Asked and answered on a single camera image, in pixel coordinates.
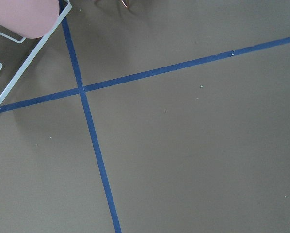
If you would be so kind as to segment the pink cup on rack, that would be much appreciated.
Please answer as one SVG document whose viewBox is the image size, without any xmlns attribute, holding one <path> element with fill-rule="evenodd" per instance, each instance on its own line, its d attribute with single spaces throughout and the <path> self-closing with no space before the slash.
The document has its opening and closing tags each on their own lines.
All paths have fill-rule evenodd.
<svg viewBox="0 0 290 233">
<path fill-rule="evenodd" d="M 0 0 L 0 25 L 29 39 L 46 35 L 59 17 L 57 0 Z"/>
</svg>

